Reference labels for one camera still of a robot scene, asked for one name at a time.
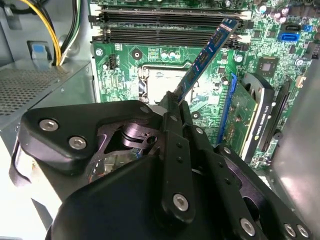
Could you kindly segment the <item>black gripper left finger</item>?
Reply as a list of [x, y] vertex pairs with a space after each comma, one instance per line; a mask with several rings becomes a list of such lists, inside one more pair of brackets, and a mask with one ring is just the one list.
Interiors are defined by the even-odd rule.
[[156, 161], [156, 210], [190, 223], [196, 209], [183, 129], [191, 124], [188, 103], [167, 92], [158, 111], [138, 100], [31, 109], [21, 118], [17, 145], [67, 192], [101, 178], [101, 160], [137, 149], [138, 163]]

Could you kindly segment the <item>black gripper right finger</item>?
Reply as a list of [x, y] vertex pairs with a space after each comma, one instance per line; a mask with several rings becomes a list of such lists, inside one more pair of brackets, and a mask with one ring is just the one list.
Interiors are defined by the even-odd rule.
[[218, 199], [216, 217], [225, 240], [310, 240], [303, 221], [224, 144], [212, 147], [206, 133], [192, 124], [186, 101], [179, 105], [183, 134]]

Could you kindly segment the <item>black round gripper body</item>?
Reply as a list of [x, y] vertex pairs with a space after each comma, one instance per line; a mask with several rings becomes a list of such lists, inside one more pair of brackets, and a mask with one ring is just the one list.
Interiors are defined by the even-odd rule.
[[217, 194], [192, 174], [196, 215], [173, 224], [159, 213], [160, 161], [136, 160], [72, 193], [60, 206], [49, 240], [232, 240]]

